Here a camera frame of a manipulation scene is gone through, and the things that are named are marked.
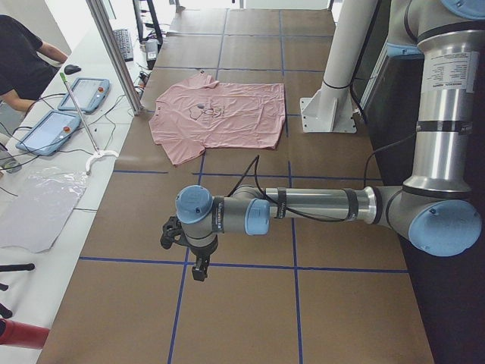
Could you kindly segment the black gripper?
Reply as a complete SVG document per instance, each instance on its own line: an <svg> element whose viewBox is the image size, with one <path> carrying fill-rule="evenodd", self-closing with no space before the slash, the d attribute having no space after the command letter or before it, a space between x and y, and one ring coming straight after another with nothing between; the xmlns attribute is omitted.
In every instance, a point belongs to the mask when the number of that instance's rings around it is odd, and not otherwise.
<svg viewBox="0 0 485 364"><path fill-rule="evenodd" d="M195 255L196 261L192 267L192 278L195 281L204 281L208 277L210 257L216 251L217 244L206 246L191 246L190 251Z"/></svg>

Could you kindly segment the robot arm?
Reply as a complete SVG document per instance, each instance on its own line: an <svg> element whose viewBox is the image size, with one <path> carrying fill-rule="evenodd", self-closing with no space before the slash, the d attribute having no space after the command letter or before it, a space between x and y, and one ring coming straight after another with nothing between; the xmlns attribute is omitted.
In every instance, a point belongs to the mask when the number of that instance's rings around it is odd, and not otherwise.
<svg viewBox="0 0 485 364"><path fill-rule="evenodd" d="M482 220L463 175L472 129L474 84L484 47L482 1L394 1L387 53L422 57L421 95L411 176L400 186L361 190L250 187L227 196L192 185L175 200L161 245L195 255L192 276L207 278L224 233L263 235L272 218L338 223L362 220L387 227L432 256L456 256L473 246Z"/></svg>

